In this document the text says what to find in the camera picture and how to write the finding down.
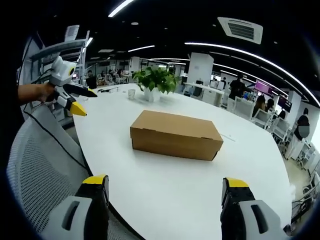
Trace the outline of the person's left hand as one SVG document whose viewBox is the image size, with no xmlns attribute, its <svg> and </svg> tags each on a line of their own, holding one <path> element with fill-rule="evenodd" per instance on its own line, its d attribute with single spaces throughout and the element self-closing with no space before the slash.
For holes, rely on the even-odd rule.
<svg viewBox="0 0 320 240">
<path fill-rule="evenodd" d="M 49 82 L 42 84 L 31 84 L 31 101 L 51 102 L 54 100 L 55 86 Z"/>
</svg>

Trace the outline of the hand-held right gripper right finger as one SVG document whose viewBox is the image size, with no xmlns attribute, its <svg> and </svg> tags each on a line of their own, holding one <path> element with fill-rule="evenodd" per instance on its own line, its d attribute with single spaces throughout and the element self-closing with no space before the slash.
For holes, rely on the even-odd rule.
<svg viewBox="0 0 320 240">
<path fill-rule="evenodd" d="M 225 177 L 221 195 L 223 240 L 286 240 L 280 217 L 264 201 L 256 200 L 247 183 Z"/>
</svg>

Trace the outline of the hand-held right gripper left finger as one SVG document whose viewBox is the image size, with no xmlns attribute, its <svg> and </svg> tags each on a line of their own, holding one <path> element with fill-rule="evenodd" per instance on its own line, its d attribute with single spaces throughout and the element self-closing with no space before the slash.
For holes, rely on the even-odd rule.
<svg viewBox="0 0 320 240">
<path fill-rule="evenodd" d="M 109 226 L 109 178 L 90 176 L 73 196 L 68 196 L 50 215 L 41 232 L 44 240 L 106 240 Z"/>
</svg>

